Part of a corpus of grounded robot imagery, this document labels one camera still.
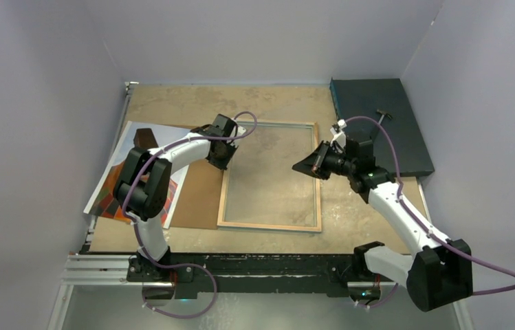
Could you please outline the brown backing board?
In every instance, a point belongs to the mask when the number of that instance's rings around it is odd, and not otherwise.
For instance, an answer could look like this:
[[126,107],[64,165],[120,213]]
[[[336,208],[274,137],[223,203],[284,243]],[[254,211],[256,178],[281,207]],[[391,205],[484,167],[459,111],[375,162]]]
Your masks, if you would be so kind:
[[167,228],[216,230],[223,171],[206,159],[189,165]]

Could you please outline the hot air balloon photo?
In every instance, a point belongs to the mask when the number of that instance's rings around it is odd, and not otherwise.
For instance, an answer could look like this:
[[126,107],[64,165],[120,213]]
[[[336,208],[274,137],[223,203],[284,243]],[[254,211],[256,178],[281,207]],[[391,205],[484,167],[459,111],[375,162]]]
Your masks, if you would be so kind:
[[189,131],[190,128],[184,126],[128,121],[83,212],[96,217],[130,223],[131,221],[123,215],[120,203],[113,197],[113,189],[128,152],[135,146],[144,149],[159,148],[183,138]]

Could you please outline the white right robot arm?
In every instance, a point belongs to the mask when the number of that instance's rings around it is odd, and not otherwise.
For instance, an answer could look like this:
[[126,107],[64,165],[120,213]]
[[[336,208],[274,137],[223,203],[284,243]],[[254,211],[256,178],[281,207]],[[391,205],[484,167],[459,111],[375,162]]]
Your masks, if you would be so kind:
[[386,276],[405,287],[422,311],[473,295],[469,245],[450,240],[429,224],[404,196],[403,185],[376,165],[370,142],[347,140],[340,147],[323,141],[293,169],[316,179],[346,177],[351,189],[389,222],[408,248],[408,254],[400,254],[378,241],[356,247],[351,269],[357,278]]

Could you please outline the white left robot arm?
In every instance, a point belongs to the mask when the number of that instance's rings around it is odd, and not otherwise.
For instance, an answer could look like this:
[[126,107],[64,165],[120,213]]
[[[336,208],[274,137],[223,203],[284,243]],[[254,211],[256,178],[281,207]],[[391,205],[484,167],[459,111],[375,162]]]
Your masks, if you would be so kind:
[[171,176],[205,160],[223,173],[217,225],[242,230],[320,233],[320,182],[300,179],[290,158],[314,149],[315,123],[243,121],[218,115],[159,148],[132,148],[113,191],[138,242],[135,272],[162,281],[170,271],[207,270],[203,255],[176,254],[155,220],[168,197]]

